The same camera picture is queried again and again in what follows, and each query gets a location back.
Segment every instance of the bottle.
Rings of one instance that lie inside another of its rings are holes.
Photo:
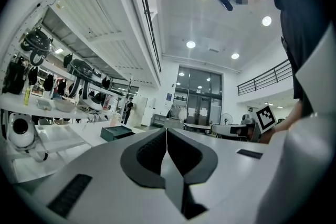
[[[28,103],[29,103],[29,96],[30,96],[30,86],[28,86],[27,89],[26,89],[25,101],[24,101],[25,105],[28,105]]]

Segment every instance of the black metal railing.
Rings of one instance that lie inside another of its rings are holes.
[[[149,10],[148,0],[141,0],[141,1],[142,1],[144,13],[146,15],[146,21],[147,21],[147,26],[148,26],[148,29],[149,29],[149,33],[151,35],[152,46],[153,46],[153,49],[154,49],[156,63],[157,63],[157,66],[159,67],[159,72],[161,72],[160,59],[159,59],[159,54],[157,52],[157,47],[156,47],[156,42],[155,42],[155,37],[154,37],[154,30],[153,30],[153,25],[152,25],[152,18],[151,18],[151,14],[150,14],[150,10]]]
[[[287,59],[265,73],[238,85],[238,95],[260,90],[290,76],[292,76],[292,67]]]

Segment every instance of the person's hand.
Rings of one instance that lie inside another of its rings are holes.
[[[262,134],[259,143],[268,144],[269,141],[271,140],[272,136],[275,134],[275,132],[276,131],[275,131],[274,128],[271,128],[271,129],[267,130],[265,133]]]

